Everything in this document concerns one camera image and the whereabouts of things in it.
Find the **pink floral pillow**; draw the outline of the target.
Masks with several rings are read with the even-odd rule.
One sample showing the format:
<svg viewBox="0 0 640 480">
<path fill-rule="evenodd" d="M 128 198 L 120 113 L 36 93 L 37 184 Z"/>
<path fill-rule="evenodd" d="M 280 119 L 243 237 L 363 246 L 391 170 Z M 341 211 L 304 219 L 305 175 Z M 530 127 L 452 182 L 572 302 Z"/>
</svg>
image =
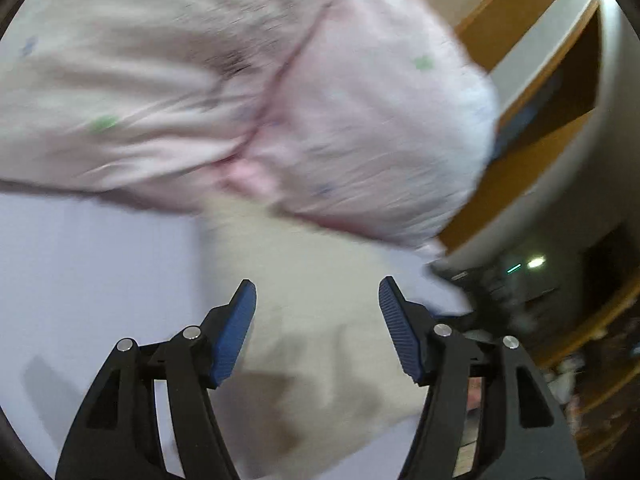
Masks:
<svg viewBox="0 0 640 480">
<path fill-rule="evenodd" d="M 3 180 L 235 190 L 411 248 L 468 202 L 498 118 L 425 0 L 26 0 L 1 40 Z"/>
</svg>

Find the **wooden headboard frame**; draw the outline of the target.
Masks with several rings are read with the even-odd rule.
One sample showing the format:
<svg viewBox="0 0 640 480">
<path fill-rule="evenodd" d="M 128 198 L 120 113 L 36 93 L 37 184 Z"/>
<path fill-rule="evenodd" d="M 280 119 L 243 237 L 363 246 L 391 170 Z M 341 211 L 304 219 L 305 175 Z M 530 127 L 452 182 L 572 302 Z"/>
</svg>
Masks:
<svg viewBox="0 0 640 480">
<path fill-rule="evenodd" d="M 454 266 L 511 244 L 574 180 L 614 101 L 639 0 L 483 0 L 456 28 L 499 93 L 494 159 L 442 231 Z"/>
</svg>

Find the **cream cable-knit garment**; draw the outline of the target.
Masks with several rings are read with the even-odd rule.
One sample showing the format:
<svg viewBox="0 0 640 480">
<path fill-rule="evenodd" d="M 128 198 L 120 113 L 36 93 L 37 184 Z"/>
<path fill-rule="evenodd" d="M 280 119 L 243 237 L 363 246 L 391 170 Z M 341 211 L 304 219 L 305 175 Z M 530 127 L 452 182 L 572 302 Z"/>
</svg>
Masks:
<svg viewBox="0 0 640 480">
<path fill-rule="evenodd" d="M 257 289 L 250 333 L 214 396 L 245 479 L 393 479 L 424 393 L 402 371 L 378 307 L 392 276 L 439 314 L 458 295 L 412 252 L 288 220 L 230 195 L 204 203 L 207 290 Z"/>
</svg>

